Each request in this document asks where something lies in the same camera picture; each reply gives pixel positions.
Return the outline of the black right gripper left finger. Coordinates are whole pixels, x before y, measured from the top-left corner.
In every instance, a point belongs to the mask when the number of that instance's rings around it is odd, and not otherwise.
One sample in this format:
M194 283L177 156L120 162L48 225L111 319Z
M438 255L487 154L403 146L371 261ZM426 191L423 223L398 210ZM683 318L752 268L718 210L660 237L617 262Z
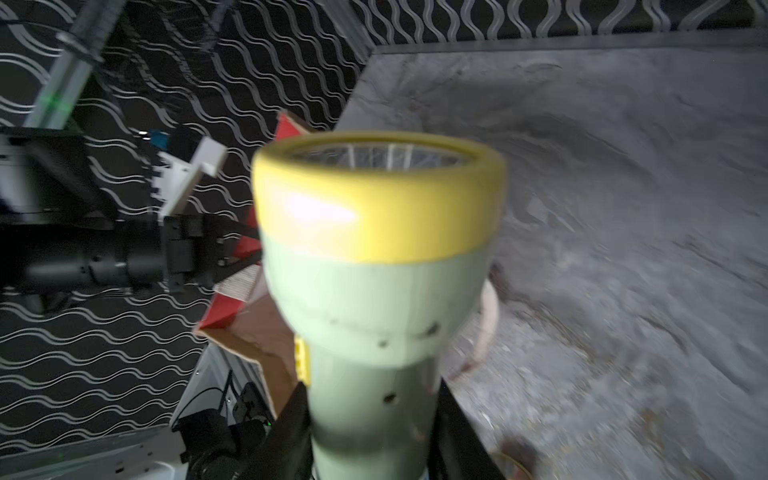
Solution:
M270 433L239 466L240 479L313 479L307 388L299 383Z

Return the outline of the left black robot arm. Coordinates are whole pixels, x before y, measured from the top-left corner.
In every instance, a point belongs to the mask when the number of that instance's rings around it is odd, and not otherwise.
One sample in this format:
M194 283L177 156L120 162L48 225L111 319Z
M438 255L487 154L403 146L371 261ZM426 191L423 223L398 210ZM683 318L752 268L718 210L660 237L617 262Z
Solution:
M189 214L203 176L216 176L225 147L189 128L151 130L143 139L162 165L151 175L160 211L124 220L95 181L84 139L64 130L1 131L1 283L47 313L77 290L138 290L164 283L212 287L262 259L253 221Z

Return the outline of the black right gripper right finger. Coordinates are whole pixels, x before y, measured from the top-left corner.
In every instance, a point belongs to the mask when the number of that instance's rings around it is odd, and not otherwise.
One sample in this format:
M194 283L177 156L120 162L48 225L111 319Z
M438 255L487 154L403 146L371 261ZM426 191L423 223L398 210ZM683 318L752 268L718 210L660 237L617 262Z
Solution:
M442 380L427 461L431 480L503 480L464 411Z

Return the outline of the green flashlight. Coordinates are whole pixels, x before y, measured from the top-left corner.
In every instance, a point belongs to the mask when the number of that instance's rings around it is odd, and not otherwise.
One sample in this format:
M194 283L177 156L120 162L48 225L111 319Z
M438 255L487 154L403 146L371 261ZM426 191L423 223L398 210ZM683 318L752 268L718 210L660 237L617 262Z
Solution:
M308 347L319 478L428 478L440 356L480 302L506 176L493 148L425 133L316 133L256 153L262 264Z

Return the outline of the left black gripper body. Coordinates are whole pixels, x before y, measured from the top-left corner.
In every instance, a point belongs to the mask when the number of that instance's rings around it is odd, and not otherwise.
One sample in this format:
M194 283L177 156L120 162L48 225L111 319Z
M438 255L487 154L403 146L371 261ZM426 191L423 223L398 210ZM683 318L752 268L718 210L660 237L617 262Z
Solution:
M187 283L212 288L262 259L261 248L244 257L229 255L225 237L259 240L258 229L212 214L172 215L160 227L164 280L169 291L184 291Z

